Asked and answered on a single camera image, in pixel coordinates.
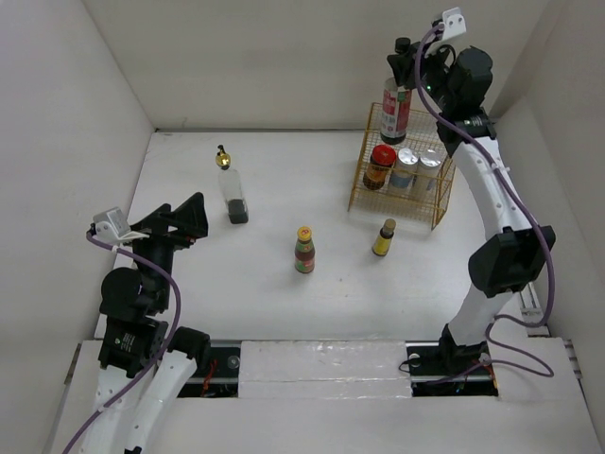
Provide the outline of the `black cap vinegar bottle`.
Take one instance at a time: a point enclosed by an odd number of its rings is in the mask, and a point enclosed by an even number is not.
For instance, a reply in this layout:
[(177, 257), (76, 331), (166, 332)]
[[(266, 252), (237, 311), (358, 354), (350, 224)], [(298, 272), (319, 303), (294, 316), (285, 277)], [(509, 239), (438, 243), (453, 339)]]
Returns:
[[(409, 38), (397, 38), (392, 54), (406, 53), (411, 46)], [(382, 140), (390, 145), (402, 143), (406, 138), (407, 124), (411, 105), (412, 92), (404, 87), (397, 87), (392, 76), (385, 80), (380, 134)]]

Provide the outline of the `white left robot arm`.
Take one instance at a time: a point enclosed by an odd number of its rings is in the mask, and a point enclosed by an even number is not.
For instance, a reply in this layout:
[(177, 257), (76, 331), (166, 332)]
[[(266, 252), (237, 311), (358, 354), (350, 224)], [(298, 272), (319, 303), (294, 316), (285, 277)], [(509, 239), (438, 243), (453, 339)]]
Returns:
[(94, 216), (87, 240), (132, 264), (102, 281), (99, 312), (106, 328), (95, 410), (64, 452), (147, 452), (187, 380), (210, 366), (209, 336), (179, 324), (182, 294), (172, 276), (175, 252), (207, 237), (208, 230), (199, 192), (134, 224), (118, 207)]

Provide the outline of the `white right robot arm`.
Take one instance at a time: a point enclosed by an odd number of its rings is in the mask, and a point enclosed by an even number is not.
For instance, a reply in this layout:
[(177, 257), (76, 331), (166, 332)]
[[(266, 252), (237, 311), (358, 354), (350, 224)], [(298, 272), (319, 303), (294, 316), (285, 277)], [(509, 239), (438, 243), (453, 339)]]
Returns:
[(427, 44), (397, 39), (387, 62), (397, 86), (438, 105), (438, 136), (483, 222), (486, 241), (469, 258), (467, 296), (437, 347), (418, 361), (432, 366), (442, 381), (451, 380), (489, 364), (489, 334), (503, 319), (502, 308), (541, 271), (554, 273), (550, 251), (556, 236), (523, 205), (501, 162), (493, 122), (482, 107), (493, 78), (491, 57), (476, 47), (455, 54), (431, 36)]

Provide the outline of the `yellow cap red sauce bottle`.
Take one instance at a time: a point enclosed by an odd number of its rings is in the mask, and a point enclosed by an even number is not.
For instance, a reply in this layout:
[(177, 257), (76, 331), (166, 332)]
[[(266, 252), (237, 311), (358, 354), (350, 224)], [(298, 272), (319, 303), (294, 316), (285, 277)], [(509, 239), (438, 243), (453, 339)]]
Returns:
[(294, 265), (300, 273), (310, 273), (315, 268), (315, 246), (312, 230), (308, 226), (301, 227), (297, 232)]

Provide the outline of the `silver lid salt shaker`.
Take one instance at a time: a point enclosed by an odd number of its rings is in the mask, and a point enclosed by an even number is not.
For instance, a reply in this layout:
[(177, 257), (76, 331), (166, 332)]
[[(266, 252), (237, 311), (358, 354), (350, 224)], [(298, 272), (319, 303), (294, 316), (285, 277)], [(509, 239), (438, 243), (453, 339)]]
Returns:
[(388, 192), (401, 196), (412, 186), (416, 176), (419, 155), (411, 148), (401, 148), (389, 176)]

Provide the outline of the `clear gold spout oil bottle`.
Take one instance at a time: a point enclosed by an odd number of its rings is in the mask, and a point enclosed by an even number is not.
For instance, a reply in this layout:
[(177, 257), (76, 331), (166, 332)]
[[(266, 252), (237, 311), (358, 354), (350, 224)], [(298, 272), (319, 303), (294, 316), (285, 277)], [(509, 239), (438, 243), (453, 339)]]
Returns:
[(217, 146), (216, 165), (220, 168), (218, 181), (231, 224), (249, 221), (249, 210), (243, 195), (239, 172), (232, 166), (231, 155), (222, 145)]

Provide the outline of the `silver lid spice shaker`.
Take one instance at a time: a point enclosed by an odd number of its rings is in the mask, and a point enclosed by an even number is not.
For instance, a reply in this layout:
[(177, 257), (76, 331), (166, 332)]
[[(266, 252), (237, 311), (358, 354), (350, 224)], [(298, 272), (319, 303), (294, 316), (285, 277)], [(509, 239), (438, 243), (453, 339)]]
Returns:
[(423, 199), (432, 189), (437, 182), (441, 164), (441, 155), (435, 150), (428, 149), (420, 153), (412, 187), (412, 195), (416, 199)]

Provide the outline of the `red lid chili sauce jar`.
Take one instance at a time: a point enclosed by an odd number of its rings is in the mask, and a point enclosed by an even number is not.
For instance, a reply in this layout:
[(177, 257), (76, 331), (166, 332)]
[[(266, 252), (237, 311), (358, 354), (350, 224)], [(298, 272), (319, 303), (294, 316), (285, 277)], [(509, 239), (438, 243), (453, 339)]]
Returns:
[(396, 150), (386, 144), (380, 144), (372, 149), (370, 162), (363, 175), (363, 184), (369, 190), (378, 190), (385, 184), (389, 170), (397, 158)]

